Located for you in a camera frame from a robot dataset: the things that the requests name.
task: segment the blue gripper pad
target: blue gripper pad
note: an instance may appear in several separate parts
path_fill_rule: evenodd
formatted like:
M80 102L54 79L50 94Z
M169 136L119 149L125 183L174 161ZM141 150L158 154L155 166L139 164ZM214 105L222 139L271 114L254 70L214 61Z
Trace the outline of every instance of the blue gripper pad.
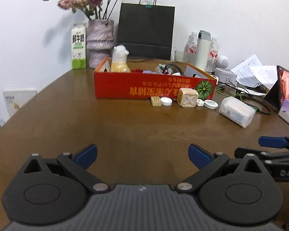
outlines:
M261 136L258 143L262 147L284 148L288 146L288 142L283 137Z
M97 146L95 144L90 144L72 155L72 160L85 170L96 161L96 158Z
M191 144L188 148L188 158L198 169L202 169L205 165L214 160L215 157L202 147Z

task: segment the thermos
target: thermos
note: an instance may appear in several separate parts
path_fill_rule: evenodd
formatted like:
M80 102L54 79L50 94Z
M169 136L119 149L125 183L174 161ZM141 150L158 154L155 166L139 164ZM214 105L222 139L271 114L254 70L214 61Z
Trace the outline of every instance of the thermos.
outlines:
M211 34L200 30L198 34L195 66L203 71L206 70L211 44Z

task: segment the white water bottle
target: white water bottle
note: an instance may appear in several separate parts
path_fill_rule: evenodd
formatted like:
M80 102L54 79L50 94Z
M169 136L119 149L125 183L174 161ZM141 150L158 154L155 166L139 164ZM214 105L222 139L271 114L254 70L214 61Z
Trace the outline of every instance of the white water bottle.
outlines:
M183 62L191 64L195 62L196 48L197 48L197 33L192 32L185 45Z
M211 34L200 30L198 34L197 53L194 66L205 71L208 62L209 50L211 44Z
M212 36L206 72L212 72L215 70L217 55L218 55L217 38Z

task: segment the small white cap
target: small white cap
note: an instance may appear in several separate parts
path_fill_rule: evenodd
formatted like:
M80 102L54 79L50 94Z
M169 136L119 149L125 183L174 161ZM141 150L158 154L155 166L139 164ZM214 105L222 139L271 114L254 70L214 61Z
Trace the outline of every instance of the small white cap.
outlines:
M162 101L163 106L171 106L172 100L169 97L161 97L160 99Z
M197 99L196 105L197 105L198 107L203 107L203 106L204 106L204 101L201 100L201 99Z
M210 108L210 109L217 109L218 104L212 100L205 100L204 106L206 106L207 108Z

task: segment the white plastic package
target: white plastic package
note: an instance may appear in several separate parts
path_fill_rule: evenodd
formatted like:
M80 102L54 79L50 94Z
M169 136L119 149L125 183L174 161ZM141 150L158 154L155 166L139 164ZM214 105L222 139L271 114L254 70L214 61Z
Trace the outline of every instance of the white plastic package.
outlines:
M251 123L256 113L253 108L234 97L223 99L219 112L243 128Z

